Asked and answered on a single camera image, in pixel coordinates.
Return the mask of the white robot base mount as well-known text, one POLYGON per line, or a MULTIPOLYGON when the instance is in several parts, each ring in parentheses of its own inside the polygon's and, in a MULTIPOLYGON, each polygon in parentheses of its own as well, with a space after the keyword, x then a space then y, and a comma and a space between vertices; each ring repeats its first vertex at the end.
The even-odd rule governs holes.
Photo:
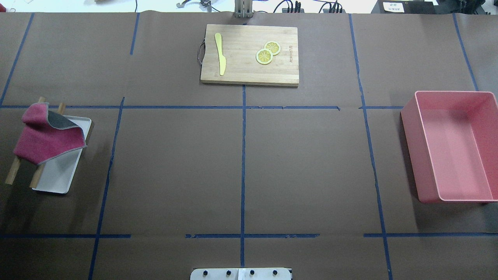
POLYGON ((270 268, 201 268, 194 269, 191 280, 292 280, 292 270, 270 268))

